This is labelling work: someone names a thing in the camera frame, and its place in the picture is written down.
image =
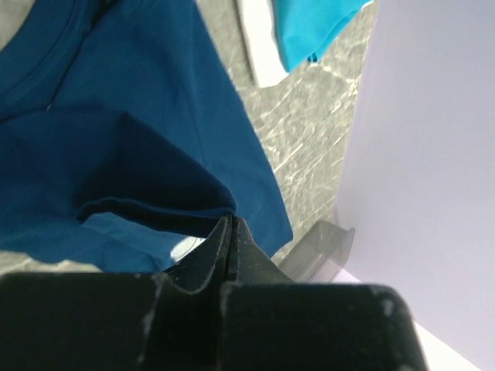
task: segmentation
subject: marble surface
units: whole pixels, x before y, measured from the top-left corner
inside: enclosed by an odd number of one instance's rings
[[[0,0],[0,49],[19,29],[33,1]],[[295,239],[275,255],[279,262],[315,221],[331,218],[376,4],[355,17],[321,63],[303,63],[278,86],[260,90],[249,70],[235,0],[198,3],[284,196]],[[41,264],[0,251],[0,274],[95,270],[69,261]]]

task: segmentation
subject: dark blue t-shirt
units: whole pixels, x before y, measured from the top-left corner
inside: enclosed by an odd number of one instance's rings
[[[160,271],[183,235],[205,237],[225,213],[268,255],[289,242],[195,3],[62,3],[35,2],[0,52],[0,249]]]

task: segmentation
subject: gray plastic object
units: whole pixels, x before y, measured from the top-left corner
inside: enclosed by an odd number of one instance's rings
[[[296,282],[331,282],[347,262],[353,238],[354,228],[320,220],[278,267]]]

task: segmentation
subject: lavender wall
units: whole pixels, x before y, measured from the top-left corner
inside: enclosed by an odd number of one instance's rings
[[[495,2],[380,0],[336,218],[347,270],[495,369]]]

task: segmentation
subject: t-shirt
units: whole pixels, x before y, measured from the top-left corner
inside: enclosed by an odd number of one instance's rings
[[[292,238],[192,0],[35,2],[0,52],[0,205],[0,250],[103,271],[162,271],[225,213]]]

